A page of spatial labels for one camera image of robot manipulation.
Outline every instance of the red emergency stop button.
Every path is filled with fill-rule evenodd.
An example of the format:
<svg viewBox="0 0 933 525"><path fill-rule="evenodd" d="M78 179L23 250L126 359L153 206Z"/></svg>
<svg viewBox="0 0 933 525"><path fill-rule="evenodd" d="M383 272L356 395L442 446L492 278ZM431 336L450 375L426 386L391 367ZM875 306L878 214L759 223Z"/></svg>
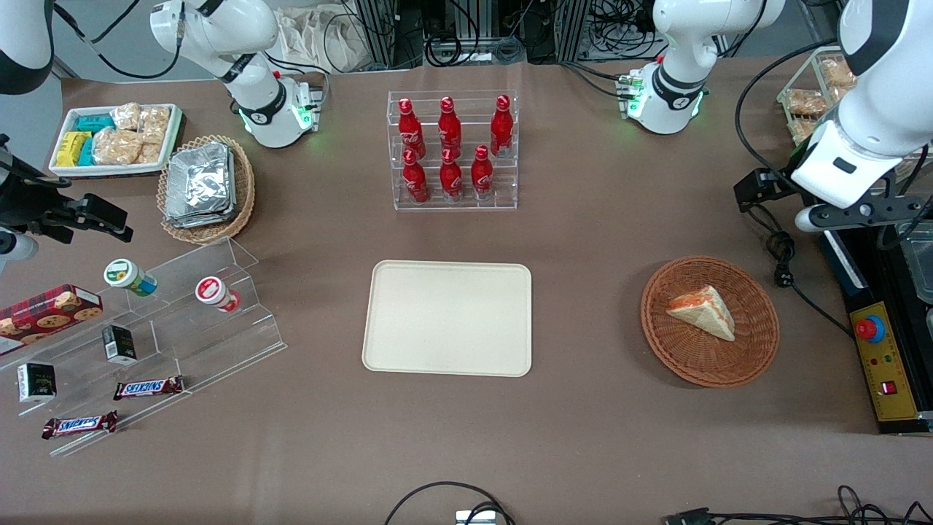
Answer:
<svg viewBox="0 0 933 525"><path fill-rule="evenodd" d="M856 336L863 341L877 344L884 340L884 321L878 316L867 316L857 320L855 329Z"/></svg>

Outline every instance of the acrylic bottle rack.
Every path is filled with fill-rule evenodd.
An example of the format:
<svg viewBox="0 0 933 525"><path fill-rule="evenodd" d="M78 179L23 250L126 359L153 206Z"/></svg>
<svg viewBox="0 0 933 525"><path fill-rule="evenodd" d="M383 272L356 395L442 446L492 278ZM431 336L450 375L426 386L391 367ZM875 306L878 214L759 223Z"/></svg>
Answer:
<svg viewBox="0 0 933 525"><path fill-rule="evenodd" d="M511 113L515 124L512 128L512 149L508 157L497 158L490 155L493 162L493 196L487 201L478 201L473 195L470 181L470 165L476 147L480 144L489 146L495 99L499 95L511 99ZM440 137L438 119L440 118L440 99L450 96L454 110L460 118L463 132L462 154L457 164L463 172L464 198L461 202L449 204L444 200L440 187ZM398 101L411 100L414 114L421 121L425 135L427 154L420 161L425 169L427 185L431 198L426 203L415 203L405 188L402 169L402 139L398 133ZM387 134L389 144L389 170L392 174L392 199L398 211L451 211L451 210L496 210L515 209L519 203L519 99L515 90L479 90L446 92L389 92L386 109Z"/></svg>
<svg viewBox="0 0 933 525"><path fill-rule="evenodd" d="M20 415L35 427L35 439L50 418L118 411L114 434L79 433L50 441L51 455L74 453L285 349L275 318L259 302L246 272L257 262L225 237L151 268L159 286L148 297L108 288L100 293L103 315L8 354L0 362L0 380L15 382L17 367L24 362L55 367L56 397L21 404ZM239 293L236 310L224 313L195 298L195 285L207 276L220 277ZM137 362L123 366L106 360L101 330L110 324L132 332ZM179 375L185 383L181 393L113 400L118 382Z"/></svg>

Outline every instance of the white tray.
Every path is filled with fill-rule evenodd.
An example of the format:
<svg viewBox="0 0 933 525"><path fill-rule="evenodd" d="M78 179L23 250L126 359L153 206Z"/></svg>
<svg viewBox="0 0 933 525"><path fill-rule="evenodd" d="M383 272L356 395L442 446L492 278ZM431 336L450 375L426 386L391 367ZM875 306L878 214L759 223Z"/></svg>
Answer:
<svg viewBox="0 0 933 525"><path fill-rule="evenodd" d="M531 272L521 264L376 264L363 364L378 372L524 376Z"/></svg>
<svg viewBox="0 0 933 525"><path fill-rule="evenodd" d="M57 166L55 165L55 154L62 147L62 140L66 132L73 131L75 121L78 117L85 115L100 115L109 113L116 106L99 107L76 107L69 109L64 117L62 129L59 130L58 139L55 140L55 149L52 150L52 156L49 159L49 171L55 175L68 178L99 178L99 177L132 177L137 174L158 174L162 167L169 162L169 157L174 149L175 138L178 137L178 128L181 125L181 108L175 104L143 104L143 106L168 107L171 110L169 115L169 127L165 130L165 138L162 139L162 151L159 154L159 160L154 163L129 164L129 165L108 165L108 166Z"/></svg>

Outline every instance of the white bag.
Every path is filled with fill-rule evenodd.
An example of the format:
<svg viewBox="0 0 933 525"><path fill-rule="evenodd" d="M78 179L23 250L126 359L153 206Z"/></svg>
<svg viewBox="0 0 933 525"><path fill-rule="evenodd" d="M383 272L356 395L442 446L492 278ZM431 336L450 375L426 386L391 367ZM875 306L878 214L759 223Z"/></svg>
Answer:
<svg viewBox="0 0 933 525"><path fill-rule="evenodd" d="M359 19L356 16L340 16L331 22L337 15L346 15L347 8L355 12L352 4L347 6L321 4L276 9L279 42L285 60L315 64L331 73L346 73L369 63L369 51L363 41L364 28Z"/></svg>

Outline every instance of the yogurt bottle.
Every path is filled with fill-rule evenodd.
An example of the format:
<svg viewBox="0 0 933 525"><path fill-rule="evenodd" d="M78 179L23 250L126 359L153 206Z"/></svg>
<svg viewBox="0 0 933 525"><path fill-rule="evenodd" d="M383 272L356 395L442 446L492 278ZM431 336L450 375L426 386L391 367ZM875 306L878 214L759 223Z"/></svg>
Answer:
<svg viewBox="0 0 933 525"><path fill-rule="evenodd" d="M240 294L228 290L219 277L205 277L194 288L194 294L202 303L216 307L221 312L232 312L240 305Z"/></svg>
<svg viewBox="0 0 933 525"><path fill-rule="evenodd" d="M117 259L108 264L104 280L110 286L125 288L140 297L146 297L158 286L155 277L129 259Z"/></svg>

